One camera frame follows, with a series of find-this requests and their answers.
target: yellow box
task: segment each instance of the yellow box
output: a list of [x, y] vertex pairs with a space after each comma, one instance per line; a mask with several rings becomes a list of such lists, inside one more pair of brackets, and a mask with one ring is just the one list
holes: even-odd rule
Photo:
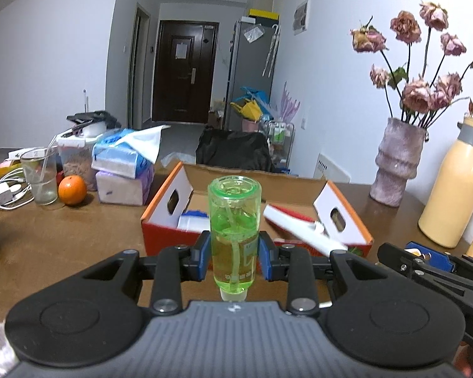
[[248, 11], [248, 14], [249, 16], [253, 15], [255, 17], [264, 17], [264, 18], [270, 18], [271, 20], [278, 20], [278, 13], [276, 12], [256, 10], [255, 8], [251, 8]]

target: green liquid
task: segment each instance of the green liquid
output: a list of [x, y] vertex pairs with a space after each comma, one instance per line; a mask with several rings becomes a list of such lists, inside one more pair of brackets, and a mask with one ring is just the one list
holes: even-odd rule
[[212, 264], [216, 284], [226, 293], [247, 290], [256, 275], [258, 217], [244, 209], [225, 209], [211, 217]]

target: yellow thermos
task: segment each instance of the yellow thermos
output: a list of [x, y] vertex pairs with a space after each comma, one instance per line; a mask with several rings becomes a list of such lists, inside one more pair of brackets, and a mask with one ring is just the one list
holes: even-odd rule
[[465, 116], [458, 139], [436, 178], [419, 228], [435, 243], [454, 248], [473, 214], [473, 117]]

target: glass cup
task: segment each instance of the glass cup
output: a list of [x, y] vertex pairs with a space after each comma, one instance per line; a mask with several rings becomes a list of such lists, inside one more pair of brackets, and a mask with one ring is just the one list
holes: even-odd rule
[[256, 274], [261, 185], [244, 176], [208, 186], [214, 279], [225, 301], [244, 301]]
[[20, 157], [26, 182], [32, 187], [36, 204], [51, 204], [58, 199], [56, 154], [55, 147], [38, 147]]

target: green bottle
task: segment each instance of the green bottle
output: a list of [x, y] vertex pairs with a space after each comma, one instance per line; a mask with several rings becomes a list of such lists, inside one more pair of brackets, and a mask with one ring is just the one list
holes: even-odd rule
[[214, 279], [224, 301], [243, 301], [256, 275], [261, 185], [225, 176], [208, 186]]

